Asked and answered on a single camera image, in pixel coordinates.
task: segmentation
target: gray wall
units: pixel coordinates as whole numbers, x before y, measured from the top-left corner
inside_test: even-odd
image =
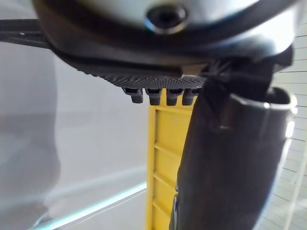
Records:
[[[0,53],[0,229],[69,216],[146,180],[146,99],[132,104],[49,50],[0,43]],[[99,219],[82,229],[144,228],[145,194]]]

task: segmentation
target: black plastic part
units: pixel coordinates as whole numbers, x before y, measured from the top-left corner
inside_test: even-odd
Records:
[[[176,230],[253,229],[276,180],[294,117],[291,98],[273,88],[253,101],[211,80],[204,85],[177,175]]]
[[[175,106],[177,98],[183,93],[183,89],[166,90],[166,105]]]
[[[37,19],[0,20],[0,41],[50,48]]]
[[[146,94],[149,96],[150,105],[159,105],[162,89],[145,89]]]
[[[136,104],[143,103],[143,89],[123,88],[125,94],[131,96],[132,102]]]
[[[201,89],[185,89],[182,95],[182,105],[192,105],[194,97],[198,95]]]

